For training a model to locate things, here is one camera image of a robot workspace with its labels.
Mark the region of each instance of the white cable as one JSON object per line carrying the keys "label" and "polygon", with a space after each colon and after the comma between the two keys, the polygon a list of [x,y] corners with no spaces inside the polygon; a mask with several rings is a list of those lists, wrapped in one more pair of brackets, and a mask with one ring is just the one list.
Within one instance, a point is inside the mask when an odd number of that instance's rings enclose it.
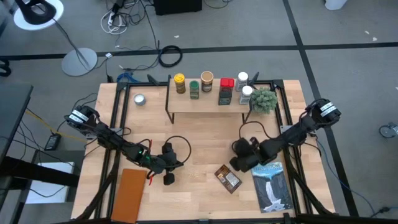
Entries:
{"label": "white cable", "polygon": [[103,23],[103,20],[105,19],[105,17],[106,17],[107,15],[109,15],[109,20],[110,20],[110,17],[112,17],[112,10],[109,10],[109,11],[101,18],[101,20],[100,20],[100,22],[99,22],[100,25],[101,25],[102,30],[103,30],[105,33],[111,34],[111,35],[119,35],[119,34],[124,33],[124,32],[127,30],[127,24],[123,24],[122,17],[119,15],[119,26],[115,26],[115,27],[112,28],[112,26],[110,26],[110,25],[108,24],[108,31],[106,31],[102,23]]}

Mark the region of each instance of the book cover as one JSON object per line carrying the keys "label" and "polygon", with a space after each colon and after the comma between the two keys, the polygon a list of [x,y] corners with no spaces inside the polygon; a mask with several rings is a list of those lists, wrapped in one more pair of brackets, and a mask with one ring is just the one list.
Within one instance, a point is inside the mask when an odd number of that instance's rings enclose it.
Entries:
{"label": "book cover", "polygon": [[293,208],[281,162],[258,164],[251,172],[261,213]]}

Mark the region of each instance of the gray carpet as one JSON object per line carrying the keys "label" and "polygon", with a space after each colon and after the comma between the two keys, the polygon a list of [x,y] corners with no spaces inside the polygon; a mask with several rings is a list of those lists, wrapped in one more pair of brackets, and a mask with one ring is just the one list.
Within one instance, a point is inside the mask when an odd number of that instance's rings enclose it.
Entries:
{"label": "gray carpet", "polygon": [[[117,51],[117,36],[105,34],[100,19],[106,12],[104,0],[62,1],[65,13],[60,23],[72,40],[81,47],[90,47],[97,52]],[[208,0],[214,5],[222,2]],[[349,0],[339,11],[328,11],[323,0],[289,1],[298,30],[305,45],[315,44],[363,44],[397,42],[398,3],[390,0]],[[148,7],[149,17],[161,46],[174,44],[181,48],[234,47],[253,45],[295,45],[282,0],[234,0],[224,9],[210,9],[195,13],[156,16]],[[0,56],[33,54],[66,54],[71,50],[56,27],[37,32],[17,28],[9,15],[0,16],[9,22],[0,36]],[[143,45],[154,46],[147,20],[138,26],[129,27],[119,44],[130,49]],[[345,50],[308,50],[307,55],[322,97],[335,103],[343,113],[341,121],[334,125],[337,146],[348,176],[349,184],[365,196],[375,210],[382,206],[398,206],[397,169],[398,138],[384,139],[378,128],[397,119],[398,47]],[[134,68],[150,65],[156,55],[117,56],[108,60],[107,73],[116,77],[123,67]],[[165,62],[173,62],[177,54],[164,55]],[[62,59],[12,61],[12,75],[0,78],[1,83],[28,83],[34,86],[29,108],[48,124],[57,127],[63,115],[68,114],[76,100],[97,92],[106,82],[106,67],[93,70],[82,77],[68,77],[61,70]],[[298,50],[253,50],[236,52],[210,52],[184,54],[183,60],[173,68],[157,66],[148,71],[135,72],[134,78],[145,81],[151,74],[160,81],[168,74],[184,73],[198,77],[210,70],[217,78],[234,77],[240,71],[254,75],[260,72],[261,79],[300,80],[307,103],[313,93]],[[24,121],[33,130],[39,144],[44,145],[50,132],[30,116]],[[63,126],[62,131],[80,136],[77,131]],[[334,170],[330,150],[323,131],[320,140]],[[83,143],[62,139],[60,150],[83,150]],[[10,156],[20,156],[21,146],[13,144]],[[336,211],[348,215],[342,189],[338,180],[326,170]],[[7,197],[7,205],[0,218],[7,217],[15,205],[17,192]],[[372,214],[367,203],[354,194],[359,214]],[[66,221],[72,203],[51,206],[29,206],[24,209],[20,223],[53,223]],[[34,214],[34,222],[26,219]],[[398,210],[378,215],[380,218],[398,218]]]}

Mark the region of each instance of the white bottle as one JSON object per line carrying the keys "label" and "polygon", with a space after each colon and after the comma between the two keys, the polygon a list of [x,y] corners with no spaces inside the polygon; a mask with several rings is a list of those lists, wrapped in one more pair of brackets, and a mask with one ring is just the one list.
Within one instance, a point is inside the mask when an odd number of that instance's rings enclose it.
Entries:
{"label": "white bottle", "polygon": [[248,84],[249,75],[246,72],[239,72],[236,79],[236,91],[242,91],[242,88]]}
{"label": "white bottle", "polygon": [[240,105],[248,105],[250,102],[251,94],[253,93],[253,88],[250,86],[244,86],[242,88],[241,97],[239,99]]}

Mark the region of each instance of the small potted plant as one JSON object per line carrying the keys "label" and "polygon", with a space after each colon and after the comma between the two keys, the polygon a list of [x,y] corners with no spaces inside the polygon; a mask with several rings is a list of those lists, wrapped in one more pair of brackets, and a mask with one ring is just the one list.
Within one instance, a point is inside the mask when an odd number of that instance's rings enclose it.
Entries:
{"label": "small potted plant", "polygon": [[261,87],[259,90],[254,90],[251,95],[251,101],[254,111],[257,113],[269,114],[274,110],[278,103],[278,98],[275,92]]}

